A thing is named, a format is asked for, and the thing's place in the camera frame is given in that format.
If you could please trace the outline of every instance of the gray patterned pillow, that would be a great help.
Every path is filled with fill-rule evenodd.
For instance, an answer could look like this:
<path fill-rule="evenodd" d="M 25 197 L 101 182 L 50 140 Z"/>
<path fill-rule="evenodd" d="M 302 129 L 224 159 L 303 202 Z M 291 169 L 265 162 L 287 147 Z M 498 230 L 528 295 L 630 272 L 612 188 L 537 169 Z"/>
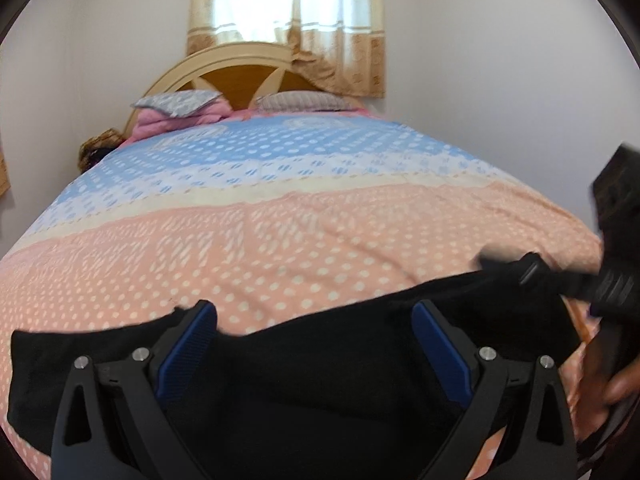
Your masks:
<path fill-rule="evenodd" d="M 181 92 L 149 95 L 139 99 L 131 106 L 134 108 L 152 108 L 171 118 L 189 117 L 221 95 L 222 93 L 217 90 L 183 90 Z"/>
<path fill-rule="evenodd" d="M 353 110 L 342 97 L 329 92 L 292 90 L 270 94 L 256 99 L 255 105 L 262 112 L 341 112 Z"/>

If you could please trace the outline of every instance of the bedspread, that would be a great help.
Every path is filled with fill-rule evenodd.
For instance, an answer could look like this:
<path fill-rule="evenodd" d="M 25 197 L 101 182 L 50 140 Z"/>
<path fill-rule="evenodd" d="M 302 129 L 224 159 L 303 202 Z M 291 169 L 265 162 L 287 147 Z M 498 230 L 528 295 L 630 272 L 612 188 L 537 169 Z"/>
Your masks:
<path fill-rule="evenodd" d="M 71 183 L 0 262 L 0 423 L 14 329 L 104 330 L 211 300 L 222 330 L 465 272 L 487 244 L 596 266 L 597 237 L 508 174 L 401 124 L 324 113 L 136 142 Z M 593 324 L 570 304 L 584 340 Z M 562 370 L 575 401 L 577 352 Z M 486 468 L 488 441 L 471 476 Z"/>

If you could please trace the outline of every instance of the black cloth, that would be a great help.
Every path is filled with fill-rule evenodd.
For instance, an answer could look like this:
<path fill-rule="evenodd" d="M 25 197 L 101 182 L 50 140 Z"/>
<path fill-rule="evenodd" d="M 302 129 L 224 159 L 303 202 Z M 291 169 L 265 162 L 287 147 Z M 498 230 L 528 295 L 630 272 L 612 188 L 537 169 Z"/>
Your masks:
<path fill-rule="evenodd" d="M 559 296 L 473 272 L 247 336 L 219 333 L 166 416 L 216 480 L 416 478 L 462 413 L 413 337 L 410 309 L 423 299 L 505 358 L 562 363 L 580 344 Z M 101 333 L 15 332 L 9 422 L 49 454 L 73 359 L 123 358 L 182 315 Z"/>

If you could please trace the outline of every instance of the metal bolt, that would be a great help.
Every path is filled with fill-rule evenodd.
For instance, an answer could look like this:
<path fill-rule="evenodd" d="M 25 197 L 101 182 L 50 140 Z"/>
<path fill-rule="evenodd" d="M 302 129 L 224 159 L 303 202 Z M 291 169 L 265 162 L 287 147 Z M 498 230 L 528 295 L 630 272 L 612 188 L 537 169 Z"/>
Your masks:
<path fill-rule="evenodd" d="M 131 354 L 131 357 L 133 357 L 134 361 L 144 361 L 147 357 L 149 357 L 149 354 L 151 354 L 149 348 L 142 347 L 136 348 Z"/>
<path fill-rule="evenodd" d="M 78 359 L 74 361 L 74 366 L 78 370 L 83 370 L 89 364 L 89 358 L 86 355 L 81 355 Z"/>
<path fill-rule="evenodd" d="M 483 346 L 478 353 L 485 361 L 493 361 L 498 356 L 497 352 L 490 346 Z"/>
<path fill-rule="evenodd" d="M 554 366 L 556 366 L 556 362 L 554 361 L 554 359 L 548 355 L 543 355 L 540 358 L 540 364 L 543 368 L 553 368 Z"/>

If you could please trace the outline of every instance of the arched headboard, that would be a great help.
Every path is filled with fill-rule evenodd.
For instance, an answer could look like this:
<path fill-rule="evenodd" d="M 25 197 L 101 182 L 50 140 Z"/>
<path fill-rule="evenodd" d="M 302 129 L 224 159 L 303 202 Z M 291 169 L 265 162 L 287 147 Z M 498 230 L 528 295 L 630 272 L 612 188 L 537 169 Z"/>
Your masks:
<path fill-rule="evenodd" d="M 287 90 L 318 90 L 291 71 L 291 50 L 273 43 L 228 43 L 192 54 L 164 73 L 145 96 L 187 89 L 215 88 L 234 110 L 243 110 L 258 97 Z M 137 111 L 127 121 L 130 136 Z"/>

